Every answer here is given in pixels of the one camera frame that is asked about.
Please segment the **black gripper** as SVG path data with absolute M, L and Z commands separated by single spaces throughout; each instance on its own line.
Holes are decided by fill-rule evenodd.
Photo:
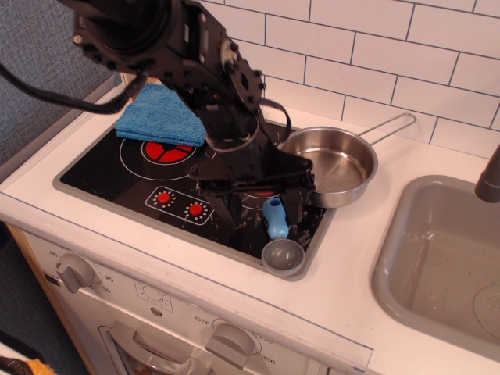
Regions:
M 188 176 L 228 226 L 241 222 L 238 193 L 254 191 L 281 193 L 290 225 L 301 222 L 304 196 L 315 187 L 309 160 L 282 152 L 261 132 L 234 138 L 208 136 L 206 143 L 214 157 L 192 165 Z

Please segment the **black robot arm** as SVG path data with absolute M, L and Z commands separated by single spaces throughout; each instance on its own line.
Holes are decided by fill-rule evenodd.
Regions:
M 189 169 L 198 192 L 230 225 L 241 194 L 274 191 L 290 224 L 300 223 L 315 186 L 312 163 L 282 152 L 263 116 L 262 74 L 196 1 L 68 1 L 84 55 L 121 73 L 143 73 L 174 91 L 201 120 L 216 153 Z

